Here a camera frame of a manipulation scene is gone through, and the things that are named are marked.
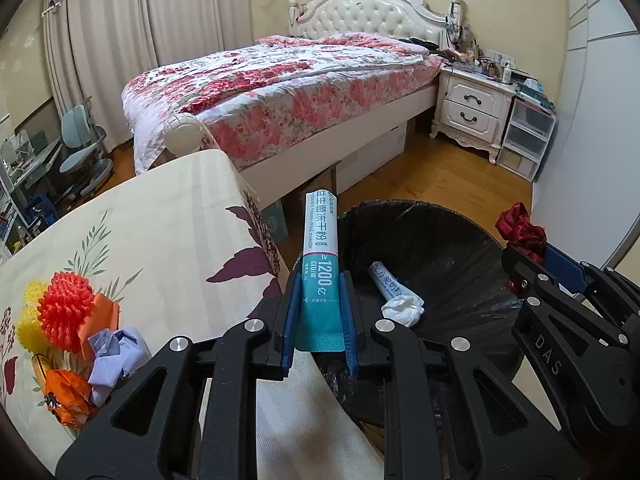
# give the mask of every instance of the headboard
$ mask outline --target headboard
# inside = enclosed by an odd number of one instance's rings
[[[446,19],[423,0],[313,0],[301,14],[289,1],[289,33],[316,40],[339,32],[370,32],[392,38],[419,38],[447,44]]]

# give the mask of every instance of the silver screw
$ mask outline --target silver screw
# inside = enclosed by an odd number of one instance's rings
[[[244,322],[244,329],[247,332],[260,332],[264,328],[264,322],[261,319],[250,319]]]
[[[390,319],[379,319],[376,321],[376,328],[380,332],[391,332],[396,326]]]
[[[189,346],[189,340],[185,337],[175,337],[169,343],[169,348],[174,352],[182,352],[187,346]]]
[[[466,352],[471,348],[471,343],[463,337],[455,337],[451,340],[451,346],[458,352]]]

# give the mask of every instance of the drawer handle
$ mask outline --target drawer handle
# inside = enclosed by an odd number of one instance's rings
[[[471,98],[476,100],[476,103],[478,103],[478,106],[482,106],[482,101],[478,99],[475,95],[465,95],[465,101],[469,101],[469,99]]]
[[[474,117],[473,119],[467,119],[465,117],[465,113],[464,112],[460,112],[460,117],[462,117],[467,123],[477,123],[478,122],[478,118]]]

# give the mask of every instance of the tablecloth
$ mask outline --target tablecloth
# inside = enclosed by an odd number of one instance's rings
[[[72,270],[120,303],[151,353],[176,335],[223,335],[288,271],[259,221],[256,197],[225,153],[185,156],[72,211],[0,267],[0,402],[50,470],[75,434],[44,406],[31,354],[15,323],[32,280]],[[88,375],[75,355],[49,351],[59,367]],[[311,356],[296,352],[290,377],[257,386],[261,479],[381,478],[382,459],[343,412]]]

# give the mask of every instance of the pink floral bed sheet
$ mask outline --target pink floral bed sheet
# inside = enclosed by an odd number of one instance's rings
[[[163,127],[178,112],[209,129],[238,170],[429,85],[442,60],[372,34],[303,40],[270,36],[233,52],[143,73],[122,92],[134,134],[136,173],[164,150]]]

